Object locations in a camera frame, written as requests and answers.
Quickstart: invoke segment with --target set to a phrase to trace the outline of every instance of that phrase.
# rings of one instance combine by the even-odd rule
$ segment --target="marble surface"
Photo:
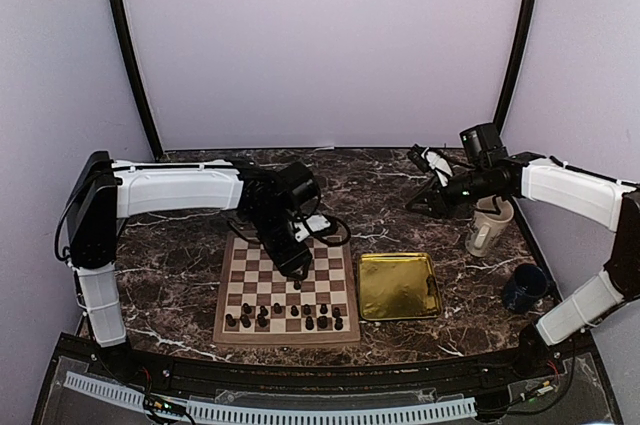
[[[450,151],[459,158],[459,151]],[[434,320],[360,322],[359,346],[339,349],[216,347],[212,343],[220,270],[231,212],[189,210],[132,219],[118,248],[117,280],[124,320],[137,349],[188,358],[270,365],[374,365],[468,356],[517,345],[517,334],[552,306],[527,316],[502,308],[500,291],[513,269],[533,262],[515,223],[478,259],[464,249],[471,211],[434,220],[404,204],[425,176],[406,150],[257,150],[175,152],[168,161],[245,157],[280,169],[311,167],[322,187],[321,211],[347,221],[354,266],[368,252],[428,252],[444,302]]]

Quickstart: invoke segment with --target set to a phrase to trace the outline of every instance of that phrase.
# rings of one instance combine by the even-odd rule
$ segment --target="mug handle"
[[[487,241],[487,237],[489,236],[489,232],[491,231],[491,227],[486,223],[480,227],[478,230],[478,235],[476,235],[476,239],[473,241],[473,246],[475,248],[482,248],[484,246],[484,242]]]

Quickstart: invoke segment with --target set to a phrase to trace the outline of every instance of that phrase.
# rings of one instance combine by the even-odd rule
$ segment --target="pawn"
[[[320,315],[318,317],[318,328],[325,329],[327,328],[327,325],[329,325],[329,319],[326,315]]]
[[[237,321],[235,318],[233,318],[233,315],[231,315],[230,313],[227,313],[224,319],[227,321],[227,325],[229,325],[230,327],[236,326]]]

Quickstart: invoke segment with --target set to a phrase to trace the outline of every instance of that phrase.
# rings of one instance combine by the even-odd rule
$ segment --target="white wall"
[[[0,410],[29,423],[61,331],[78,319],[53,257],[58,215],[88,155],[150,153],[108,0],[0,0]]]
[[[126,0],[167,149],[459,144],[520,0]]]
[[[640,0],[537,0],[505,143],[640,180]],[[613,234],[523,203],[564,295],[601,269]],[[625,423],[640,423],[640,306],[595,331]]]

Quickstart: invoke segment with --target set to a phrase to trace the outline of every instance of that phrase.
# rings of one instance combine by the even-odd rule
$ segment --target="dark blue mug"
[[[502,289],[502,305],[523,315],[533,308],[549,290],[549,280],[540,267],[530,263],[519,265]]]

